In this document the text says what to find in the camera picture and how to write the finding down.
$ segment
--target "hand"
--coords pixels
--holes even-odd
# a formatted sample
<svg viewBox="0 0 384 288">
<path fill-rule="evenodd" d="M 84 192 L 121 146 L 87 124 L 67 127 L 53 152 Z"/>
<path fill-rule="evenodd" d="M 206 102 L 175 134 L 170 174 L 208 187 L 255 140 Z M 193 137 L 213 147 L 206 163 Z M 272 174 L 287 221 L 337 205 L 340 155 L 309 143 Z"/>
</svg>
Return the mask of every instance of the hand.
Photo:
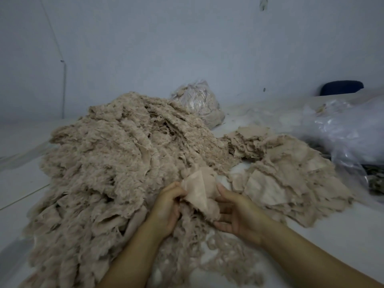
<svg viewBox="0 0 384 288">
<path fill-rule="evenodd" d="M 220 183 L 217 189 L 220 220 L 214 222 L 215 227 L 261 245 L 263 229 L 271 219 L 247 197 L 229 191 Z"/>
<path fill-rule="evenodd" d="M 156 198 L 147 222 L 151 224 L 156 235 L 163 240 L 175 229 L 180 217 L 178 197 L 185 197 L 187 191 L 180 187 L 179 182 L 173 182 L 165 187 Z"/>
</svg>

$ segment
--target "white wall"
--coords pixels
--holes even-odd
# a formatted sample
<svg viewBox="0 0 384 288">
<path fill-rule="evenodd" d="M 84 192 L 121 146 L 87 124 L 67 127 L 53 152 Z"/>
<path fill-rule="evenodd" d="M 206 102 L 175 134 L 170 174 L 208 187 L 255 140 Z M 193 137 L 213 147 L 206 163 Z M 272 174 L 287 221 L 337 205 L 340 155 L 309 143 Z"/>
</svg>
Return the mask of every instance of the white wall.
<svg viewBox="0 0 384 288">
<path fill-rule="evenodd" d="M 205 78 L 222 104 L 383 86 L 384 0 L 43 0 L 68 64 L 66 115 Z"/>
<path fill-rule="evenodd" d="M 0 0 L 0 123 L 61 117 L 63 64 L 39 0 Z"/>
</svg>

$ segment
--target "forearm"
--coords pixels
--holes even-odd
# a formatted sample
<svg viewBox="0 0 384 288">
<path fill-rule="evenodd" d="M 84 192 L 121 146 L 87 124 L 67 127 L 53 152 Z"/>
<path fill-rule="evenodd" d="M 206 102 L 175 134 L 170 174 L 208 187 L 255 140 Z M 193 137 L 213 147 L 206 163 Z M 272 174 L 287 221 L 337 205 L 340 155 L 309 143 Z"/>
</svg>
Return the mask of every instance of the forearm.
<svg viewBox="0 0 384 288">
<path fill-rule="evenodd" d="M 278 222 L 264 229 L 262 247 L 301 288 L 383 287 Z"/>
<path fill-rule="evenodd" d="M 161 238 L 154 237 L 147 221 L 139 227 L 128 245 L 114 260 L 97 288 L 142 288 L 152 270 Z"/>
</svg>

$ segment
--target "left hand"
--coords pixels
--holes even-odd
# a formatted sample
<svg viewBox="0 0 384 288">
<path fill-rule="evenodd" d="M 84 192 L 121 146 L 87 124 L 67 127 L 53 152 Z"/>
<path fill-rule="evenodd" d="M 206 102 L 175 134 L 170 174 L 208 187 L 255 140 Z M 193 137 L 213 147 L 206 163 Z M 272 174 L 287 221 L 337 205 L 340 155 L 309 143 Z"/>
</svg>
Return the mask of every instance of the left hand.
<svg viewBox="0 0 384 288">
<path fill-rule="evenodd" d="M 180 187 L 180 183 L 173 182 L 161 190 L 157 196 L 147 223 L 151 224 L 160 240 L 169 236 L 175 229 L 180 217 L 177 197 L 185 197 L 186 195 L 187 191 Z"/>
</svg>

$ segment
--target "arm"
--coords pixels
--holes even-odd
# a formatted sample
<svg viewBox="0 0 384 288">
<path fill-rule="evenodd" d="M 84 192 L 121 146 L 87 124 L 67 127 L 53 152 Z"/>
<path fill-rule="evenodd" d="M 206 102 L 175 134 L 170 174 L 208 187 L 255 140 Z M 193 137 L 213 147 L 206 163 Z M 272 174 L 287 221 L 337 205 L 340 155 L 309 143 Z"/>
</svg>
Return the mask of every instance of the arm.
<svg viewBox="0 0 384 288">
<path fill-rule="evenodd" d="M 179 182 L 170 184 L 159 193 L 148 219 L 113 261 L 96 288 L 145 286 L 161 242 L 172 233 L 179 219 L 179 204 L 175 199 L 186 194 Z"/>
<path fill-rule="evenodd" d="M 301 288 L 383 288 L 263 213 L 251 200 L 218 185 L 221 218 L 215 226 L 265 249 Z"/>
</svg>

